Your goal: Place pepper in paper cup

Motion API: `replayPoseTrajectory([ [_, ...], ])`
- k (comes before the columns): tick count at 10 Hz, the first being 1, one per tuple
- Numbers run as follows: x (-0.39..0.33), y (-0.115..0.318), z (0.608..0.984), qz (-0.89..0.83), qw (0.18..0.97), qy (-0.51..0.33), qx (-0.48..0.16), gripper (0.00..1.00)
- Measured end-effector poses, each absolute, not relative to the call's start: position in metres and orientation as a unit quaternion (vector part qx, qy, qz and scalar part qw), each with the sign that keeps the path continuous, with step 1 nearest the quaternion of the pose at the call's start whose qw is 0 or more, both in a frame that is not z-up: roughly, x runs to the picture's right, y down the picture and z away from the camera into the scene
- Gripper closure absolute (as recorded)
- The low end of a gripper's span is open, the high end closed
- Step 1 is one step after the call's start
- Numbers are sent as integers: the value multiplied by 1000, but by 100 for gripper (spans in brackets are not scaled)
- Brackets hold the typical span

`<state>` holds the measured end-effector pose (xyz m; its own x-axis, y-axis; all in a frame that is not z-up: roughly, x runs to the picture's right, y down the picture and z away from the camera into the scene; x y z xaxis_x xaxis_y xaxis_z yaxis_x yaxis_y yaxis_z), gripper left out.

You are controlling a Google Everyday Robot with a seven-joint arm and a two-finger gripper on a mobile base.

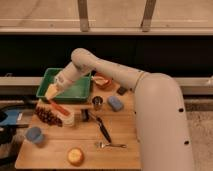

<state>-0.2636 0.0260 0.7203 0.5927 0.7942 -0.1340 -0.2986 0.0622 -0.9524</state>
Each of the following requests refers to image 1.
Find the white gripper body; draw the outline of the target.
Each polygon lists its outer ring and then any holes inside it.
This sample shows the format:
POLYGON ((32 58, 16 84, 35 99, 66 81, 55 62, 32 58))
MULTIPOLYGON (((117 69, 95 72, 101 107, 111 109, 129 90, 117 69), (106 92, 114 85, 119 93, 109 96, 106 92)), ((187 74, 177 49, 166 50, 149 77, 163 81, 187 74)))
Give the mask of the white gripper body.
POLYGON ((55 84, 60 91, 65 91, 80 77, 80 70, 72 62, 70 62, 55 76, 55 84))

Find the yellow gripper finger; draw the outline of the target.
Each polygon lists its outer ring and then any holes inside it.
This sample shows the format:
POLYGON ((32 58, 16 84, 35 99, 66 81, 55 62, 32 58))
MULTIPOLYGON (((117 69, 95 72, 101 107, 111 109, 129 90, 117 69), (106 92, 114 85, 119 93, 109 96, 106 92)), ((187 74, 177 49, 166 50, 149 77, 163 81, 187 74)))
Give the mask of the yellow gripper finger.
POLYGON ((53 99, 54 97, 56 97, 58 94, 58 89, 57 89, 57 86, 55 84, 50 84, 46 93, 45 93, 45 98, 47 100, 51 100, 53 99))

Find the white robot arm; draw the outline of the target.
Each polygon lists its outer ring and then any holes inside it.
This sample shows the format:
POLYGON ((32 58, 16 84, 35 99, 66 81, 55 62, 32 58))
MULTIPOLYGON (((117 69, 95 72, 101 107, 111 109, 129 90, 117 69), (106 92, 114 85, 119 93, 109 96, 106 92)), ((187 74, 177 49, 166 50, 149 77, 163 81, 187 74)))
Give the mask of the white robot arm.
POLYGON ((134 93, 142 171, 194 171, 182 91, 168 75, 103 60, 84 48, 77 48, 71 53, 71 62, 47 89, 46 98, 56 97, 93 70, 134 93))

